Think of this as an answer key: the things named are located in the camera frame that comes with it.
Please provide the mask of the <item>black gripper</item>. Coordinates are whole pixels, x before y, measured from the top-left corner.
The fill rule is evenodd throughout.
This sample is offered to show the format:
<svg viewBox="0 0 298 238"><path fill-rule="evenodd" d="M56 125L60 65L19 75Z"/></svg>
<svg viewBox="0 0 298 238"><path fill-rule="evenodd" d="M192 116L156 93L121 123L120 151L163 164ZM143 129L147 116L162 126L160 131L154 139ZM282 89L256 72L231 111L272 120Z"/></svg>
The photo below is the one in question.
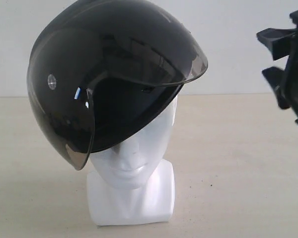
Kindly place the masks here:
<svg viewBox="0 0 298 238"><path fill-rule="evenodd" d="M266 28L256 33L257 40L271 53L273 60L288 57L285 68L272 66L262 70L278 107L292 109L298 125L298 10L290 13L294 29Z"/></svg>

